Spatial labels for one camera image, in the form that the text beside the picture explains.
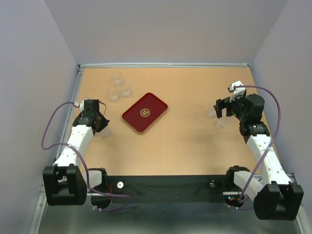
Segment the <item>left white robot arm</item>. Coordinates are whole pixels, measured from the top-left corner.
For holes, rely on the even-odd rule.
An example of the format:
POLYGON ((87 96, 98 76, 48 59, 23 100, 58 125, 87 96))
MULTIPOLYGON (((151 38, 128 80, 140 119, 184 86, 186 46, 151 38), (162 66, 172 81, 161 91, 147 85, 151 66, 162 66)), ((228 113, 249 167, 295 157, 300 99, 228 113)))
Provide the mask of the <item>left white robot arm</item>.
POLYGON ((111 188, 104 168, 86 169, 85 173, 79 169, 80 165, 86 166, 83 154, 92 138, 108 126, 109 120, 100 112, 102 104, 98 99, 72 103, 80 113, 73 122, 69 139, 60 143, 62 151, 53 165, 43 170, 48 205, 83 205, 93 188, 97 192, 111 188))

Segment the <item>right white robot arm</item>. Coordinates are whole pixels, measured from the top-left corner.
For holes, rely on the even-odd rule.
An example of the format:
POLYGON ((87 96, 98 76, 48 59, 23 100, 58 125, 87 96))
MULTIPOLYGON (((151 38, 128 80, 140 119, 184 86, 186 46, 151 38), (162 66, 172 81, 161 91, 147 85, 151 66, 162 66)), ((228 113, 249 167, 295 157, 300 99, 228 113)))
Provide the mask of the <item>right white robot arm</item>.
POLYGON ((300 185, 291 181, 270 145, 268 127, 261 120, 264 98, 257 94, 242 94, 235 98, 218 99, 214 105, 216 116, 222 117, 225 109, 228 117, 239 120, 239 131, 257 162, 261 181, 254 178, 245 167, 228 169, 224 184, 229 190, 241 188, 253 201, 256 216, 261 220, 295 220, 304 195, 300 185))

